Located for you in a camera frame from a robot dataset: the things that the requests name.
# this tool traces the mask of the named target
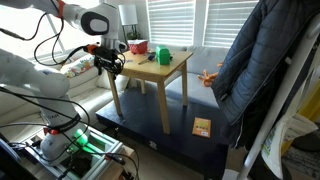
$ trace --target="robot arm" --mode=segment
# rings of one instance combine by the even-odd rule
[[[18,9],[36,8],[58,18],[63,18],[73,27],[89,35],[100,35],[102,37],[100,47],[90,46],[89,49],[84,50],[98,57],[102,63],[113,64],[113,59],[108,61],[109,57],[114,58],[115,56],[111,50],[119,51],[126,48],[126,45],[118,40],[118,11],[108,4],[103,3],[91,9],[65,4],[61,0],[0,0],[0,4]],[[0,66],[1,84],[25,88],[39,97],[69,99],[66,95],[69,81],[64,75],[50,68],[39,68],[41,66],[35,66],[31,62],[1,49],[0,57],[3,62]],[[70,120],[70,118],[62,117],[55,112],[41,109],[49,126],[61,127],[63,125],[63,128],[67,129],[64,134],[70,139],[75,138],[77,130],[84,131],[86,129],[85,125],[78,123],[79,115],[72,104],[43,99],[38,99],[38,102],[73,117],[73,120]],[[45,158],[54,160],[43,163],[54,166],[62,162],[68,157],[68,153],[65,151],[68,145],[70,145],[70,141],[63,134],[49,132],[41,142],[41,150]]]
[[[118,10],[109,4],[102,3],[90,9],[66,4],[61,0],[0,0],[0,4],[17,9],[41,10],[63,18],[74,28],[88,35],[100,35],[101,46],[104,48],[116,49],[118,52],[127,48],[125,43],[118,40]]]

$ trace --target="black cable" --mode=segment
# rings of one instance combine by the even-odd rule
[[[47,41],[49,41],[49,40],[51,40],[51,39],[53,39],[53,38],[55,38],[55,37],[57,37],[57,36],[58,36],[58,34],[55,34],[54,36],[52,36],[52,37],[50,37],[50,38],[48,38],[48,39],[45,39],[44,41],[42,41],[41,43],[39,43],[39,44],[36,46],[36,48],[34,49],[34,51],[33,51],[33,56],[34,56],[34,59],[35,59],[39,64],[44,65],[44,66],[56,66],[56,65],[58,65],[58,63],[56,63],[56,64],[45,64],[45,63],[40,62],[40,61],[38,60],[38,58],[37,58],[37,51],[38,51],[39,47],[40,47],[42,44],[44,44],[45,42],[47,42]]]
[[[136,177],[135,177],[135,179],[137,179],[137,180],[139,180],[140,178],[139,178],[139,155],[138,155],[138,153],[136,152],[136,154],[137,154],[137,157],[138,157],[138,165],[136,164],[136,162],[131,158],[131,157],[129,157],[129,156],[127,156],[127,155],[124,155],[124,154],[120,154],[120,153],[109,153],[109,152],[105,152],[105,153],[90,153],[90,152],[87,152],[87,151],[85,151],[85,150],[83,150],[82,149],[82,147],[80,147],[78,144],[76,144],[75,143],[75,141],[72,141],[65,133],[62,133],[71,143],[73,143],[75,146],[77,146],[80,150],[82,150],[82,151],[84,151],[84,152],[86,152],[86,153],[88,153],[88,154],[96,154],[96,155],[117,155],[117,156],[123,156],[123,157],[126,157],[126,158],[128,158],[128,159],[130,159],[132,162],[133,162],[133,164],[134,164],[134,166],[135,166],[135,168],[136,168]]]
[[[58,40],[59,40],[59,38],[60,38],[60,35],[61,35],[62,31],[63,31],[63,28],[64,28],[64,19],[61,18],[61,28],[60,28],[60,31],[59,31],[59,33],[58,33],[58,36],[57,36],[57,38],[56,38],[56,40],[55,40],[55,42],[54,42],[54,44],[53,44],[52,51],[51,51],[51,57],[52,57],[53,61],[54,61],[55,63],[57,63],[57,64],[61,64],[61,63],[58,63],[58,62],[56,61],[56,59],[54,58],[54,49],[55,49],[56,44],[57,44],[57,42],[58,42]]]
[[[73,161],[73,156],[74,156],[74,154],[71,153],[70,162],[69,162],[69,164],[68,164],[68,167],[67,167],[66,170],[61,174],[61,176],[58,178],[58,180],[62,180],[62,178],[66,177],[67,174],[68,174],[68,172],[71,171],[71,169],[74,167],[74,166],[73,166],[73,163],[74,163],[74,161]]]
[[[13,37],[13,38],[20,39],[20,40],[23,40],[23,41],[33,40],[33,39],[36,37],[36,35],[38,34],[39,27],[40,27],[40,23],[41,23],[43,17],[44,17],[45,15],[47,15],[47,14],[48,14],[48,13],[44,13],[44,14],[40,17],[40,19],[39,19],[39,21],[38,21],[38,25],[37,25],[36,31],[35,31],[35,33],[31,36],[31,38],[24,38],[24,37],[22,37],[22,36],[20,36],[20,35],[18,35],[18,34],[16,34],[16,33],[13,33],[13,32],[11,32],[11,31],[8,31],[8,30],[3,29],[3,28],[0,28],[0,31],[3,32],[3,33],[6,34],[6,35],[9,35],[9,36],[11,36],[11,37]]]
[[[14,92],[12,92],[12,91],[7,90],[7,89],[4,88],[4,87],[0,87],[0,91],[5,92],[5,93],[12,94],[12,95],[14,95],[14,96],[16,96],[16,97],[19,97],[19,98],[21,98],[21,99],[24,99],[24,100],[32,103],[32,104],[34,104],[34,105],[37,105],[37,106],[39,106],[39,107],[45,108],[45,109],[50,110],[50,111],[53,111],[53,112],[55,112],[55,113],[58,113],[58,114],[60,114],[60,115],[62,115],[62,116],[64,116],[64,117],[67,117],[67,118],[70,118],[70,119],[72,119],[72,117],[69,117],[69,116],[67,116],[67,115],[65,115],[65,114],[63,114],[63,113],[60,113],[60,112],[58,112],[58,111],[55,111],[55,110],[53,110],[53,109],[51,109],[51,108],[42,106],[42,105],[40,105],[40,104],[38,104],[38,103],[35,103],[35,102],[33,102],[33,101],[25,98],[25,97],[29,97],[29,98],[39,98],[39,99],[47,99],[47,100],[56,100],[56,101],[74,103],[74,104],[78,105],[78,106],[85,112],[85,114],[86,114],[87,117],[88,117],[88,123],[90,124],[90,116],[89,116],[88,112],[87,112],[80,104],[78,104],[78,103],[76,103],[76,102],[68,101],[68,100],[63,100],[63,99],[45,98],[45,97],[30,96],[30,95],[24,95],[24,94],[14,93]],[[37,123],[11,123],[11,124],[7,124],[7,125],[3,125],[3,127],[14,126],[14,125],[40,125],[40,126],[47,126],[47,125],[44,125],[44,124],[37,124]],[[80,138],[83,134],[85,134],[86,131],[88,130],[88,128],[89,128],[89,126],[86,126],[84,132],[83,132],[80,136],[78,136],[77,138],[75,138],[73,141],[71,141],[71,143],[70,143],[68,146],[65,147],[65,149],[61,152],[61,154],[59,154],[56,158],[54,158],[54,159],[52,159],[52,160],[49,160],[49,159],[44,158],[44,157],[43,157],[41,154],[39,154],[34,148],[31,147],[31,149],[39,156],[39,158],[41,158],[41,159],[43,159],[43,160],[45,160],[45,161],[48,161],[48,162],[55,161],[55,160],[57,160],[58,158],[60,158],[60,157],[64,154],[64,152],[65,152],[72,144],[74,144],[74,142],[75,142],[78,138]]]
[[[53,0],[50,0],[51,1],[51,3],[52,3],[52,5],[54,6],[54,8],[57,10],[57,12],[59,13],[59,9],[58,9],[58,7],[56,6],[56,4],[54,4],[54,2],[53,2]]]
[[[134,148],[134,145],[132,145],[128,141],[122,139],[121,136],[119,136],[117,139],[121,140],[123,143],[125,143],[126,146],[130,147],[131,149],[133,149],[133,151],[137,155],[137,161],[138,161],[137,164],[138,164],[138,169],[139,169],[140,168],[140,157],[139,157],[138,151]]]

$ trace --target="black platform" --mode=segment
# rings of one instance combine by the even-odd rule
[[[120,133],[204,174],[205,178],[221,179],[228,153],[227,140],[220,136],[220,129],[227,127],[223,114],[212,107],[190,102],[183,106],[181,100],[167,98],[171,134],[166,135],[157,97],[149,89],[143,95],[140,89],[132,88],[119,96],[122,117],[113,101],[96,114],[106,126],[118,127]],[[191,134],[195,117],[211,120],[211,138]]]

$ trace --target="orange object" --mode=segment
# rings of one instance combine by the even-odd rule
[[[63,17],[63,8],[64,8],[64,2],[61,0],[58,0],[58,4],[59,4],[59,13],[58,13],[58,18],[62,18]]]
[[[223,65],[223,62],[220,62],[217,64],[218,67],[221,67]],[[212,82],[214,79],[217,78],[218,72],[215,72],[213,74],[208,74],[207,70],[203,70],[203,75],[204,76],[198,76],[198,79],[202,81],[202,85],[204,87],[210,87],[212,85]]]
[[[211,120],[196,117],[194,119],[192,134],[210,138]]]
[[[50,130],[50,134],[57,135],[57,134],[59,134],[59,132],[57,130],[55,130],[55,129],[51,129]]]
[[[98,47],[98,46],[97,46],[97,45],[94,45],[94,44],[88,45],[88,46],[87,46],[87,50],[88,50],[87,52],[88,52],[89,54],[95,55],[94,52],[93,52],[93,50],[96,49],[97,47]]]

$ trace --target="white sofa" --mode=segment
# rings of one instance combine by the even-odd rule
[[[90,124],[93,127],[102,129],[103,125],[98,122],[95,112],[113,100],[108,76],[105,70],[101,76],[98,75],[97,68],[93,66],[93,59],[89,58],[89,56],[84,56],[80,60],[63,67],[56,66],[55,68],[62,74],[70,77],[70,88],[68,91],[70,99],[85,108],[90,116]],[[78,69],[79,72],[71,72],[74,68]],[[116,87],[118,93],[122,93],[125,90],[128,82],[128,77],[117,76]],[[10,86],[6,86],[6,88],[13,92],[31,95],[25,89]],[[87,122],[85,113],[79,107],[75,106],[75,108],[82,117],[82,120]],[[18,122],[45,123],[41,117],[39,107],[13,95],[0,92],[0,126]],[[21,142],[41,128],[43,127],[33,125],[10,126],[0,128],[0,133],[10,142]]]

